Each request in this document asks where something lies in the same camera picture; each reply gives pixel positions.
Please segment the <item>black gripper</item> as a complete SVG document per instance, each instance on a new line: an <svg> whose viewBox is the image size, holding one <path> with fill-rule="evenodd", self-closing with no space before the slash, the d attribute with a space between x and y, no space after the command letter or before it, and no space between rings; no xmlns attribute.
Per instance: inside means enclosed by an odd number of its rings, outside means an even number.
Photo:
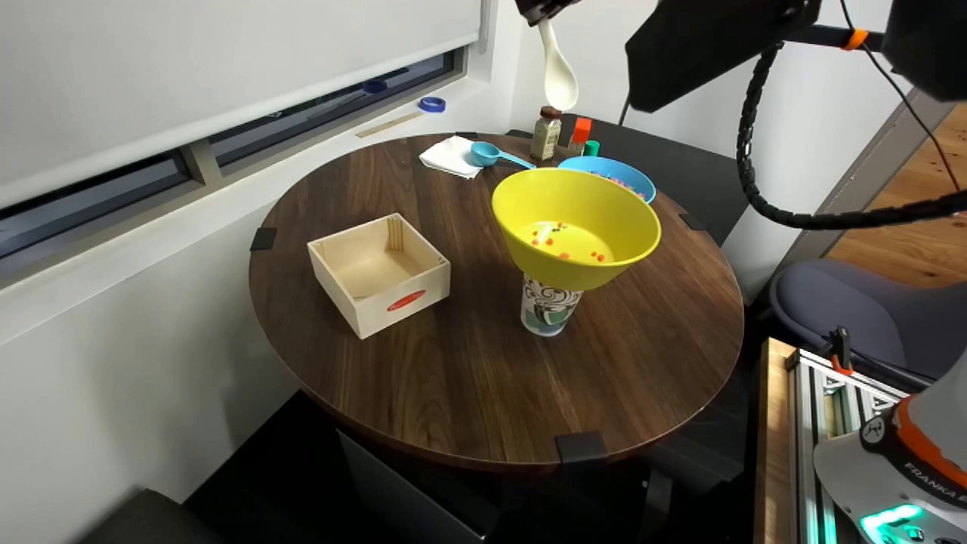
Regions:
<svg viewBox="0 0 967 544"><path fill-rule="evenodd" d="M562 10L573 4L578 0L513 0L516 12L525 17L527 27L555 17Z"/></svg>

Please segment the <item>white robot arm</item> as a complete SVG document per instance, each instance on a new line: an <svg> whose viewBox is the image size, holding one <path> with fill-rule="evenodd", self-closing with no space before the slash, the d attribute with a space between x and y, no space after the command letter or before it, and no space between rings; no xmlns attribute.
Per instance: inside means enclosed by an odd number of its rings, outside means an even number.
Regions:
<svg viewBox="0 0 967 544"><path fill-rule="evenodd" d="M967 99L967 0L888 0L881 34L822 27L822 0L655 0L625 39L627 103L657 113L786 41L881 51L939 103Z"/></svg>

